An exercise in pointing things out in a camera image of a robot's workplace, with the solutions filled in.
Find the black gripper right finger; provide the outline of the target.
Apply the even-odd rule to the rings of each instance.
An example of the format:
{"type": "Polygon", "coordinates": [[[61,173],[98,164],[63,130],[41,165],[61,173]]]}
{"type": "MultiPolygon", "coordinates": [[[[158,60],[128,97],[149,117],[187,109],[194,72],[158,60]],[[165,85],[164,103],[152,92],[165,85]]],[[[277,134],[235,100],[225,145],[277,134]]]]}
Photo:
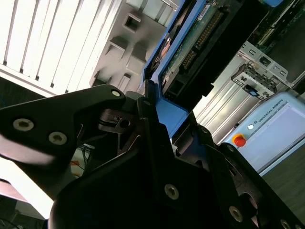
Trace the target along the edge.
{"type": "Polygon", "coordinates": [[[216,145],[190,113],[174,134],[181,159],[199,164],[212,180],[216,204],[236,229],[303,229],[262,177],[231,144],[216,145]]]}

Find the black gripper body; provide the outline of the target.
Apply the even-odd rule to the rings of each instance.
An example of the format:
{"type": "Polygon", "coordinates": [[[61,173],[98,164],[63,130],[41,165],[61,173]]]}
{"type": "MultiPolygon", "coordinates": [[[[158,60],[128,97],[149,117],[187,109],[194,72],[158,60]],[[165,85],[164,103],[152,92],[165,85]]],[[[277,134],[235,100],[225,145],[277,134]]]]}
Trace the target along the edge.
{"type": "Polygon", "coordinates": [[[133,150],[69,184],[51,210],[50,229],[224,229],[210,175],[171,157],[152,172],[133,150]]]}

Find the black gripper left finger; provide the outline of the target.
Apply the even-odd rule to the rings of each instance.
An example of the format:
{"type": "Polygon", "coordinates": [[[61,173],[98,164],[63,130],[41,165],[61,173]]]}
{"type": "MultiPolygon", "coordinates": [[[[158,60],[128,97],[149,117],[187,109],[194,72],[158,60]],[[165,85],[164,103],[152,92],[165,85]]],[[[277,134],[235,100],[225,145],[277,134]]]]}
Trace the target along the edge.
{"type": "Polygon", "coordinates": [[[151,143],[169,146],[156,113],[156,86],[124,94],[104,84],[73,93],[2,108],[0,179],[30,203],[98,203],[114,198],[156,198],[181,202],[183,185],[170,170],[153,175],[142,167],[119,182],[102,173],[103,164],[133,149],[148,151],[144,118],[151,121],[151,143]]]}

